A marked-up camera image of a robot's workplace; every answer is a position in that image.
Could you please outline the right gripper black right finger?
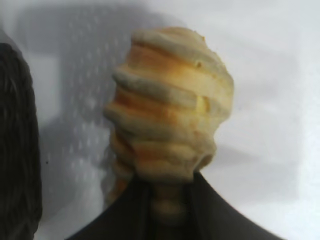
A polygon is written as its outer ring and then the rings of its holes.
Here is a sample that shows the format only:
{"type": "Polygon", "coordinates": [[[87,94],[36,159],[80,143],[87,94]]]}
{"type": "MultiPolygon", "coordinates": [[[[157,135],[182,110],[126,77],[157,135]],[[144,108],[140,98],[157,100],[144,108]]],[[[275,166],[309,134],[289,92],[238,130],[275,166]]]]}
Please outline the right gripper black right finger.
{"type": "Polygon", "coordinates": [[[279,240],[226,202],[206,181],[195,173],[185,188],[188,201],[185,240],[279,240]]]}

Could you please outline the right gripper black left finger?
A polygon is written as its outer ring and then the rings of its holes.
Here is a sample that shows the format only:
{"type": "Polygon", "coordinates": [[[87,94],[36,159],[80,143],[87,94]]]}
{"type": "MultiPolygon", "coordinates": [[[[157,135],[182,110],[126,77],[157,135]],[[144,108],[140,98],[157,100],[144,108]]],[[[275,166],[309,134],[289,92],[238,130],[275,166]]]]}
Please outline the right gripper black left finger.
{"type": "Polygon", "coordinates": [[[150,185],[134,176],[121,196],[70,240],[154,240],[150,185]]]}

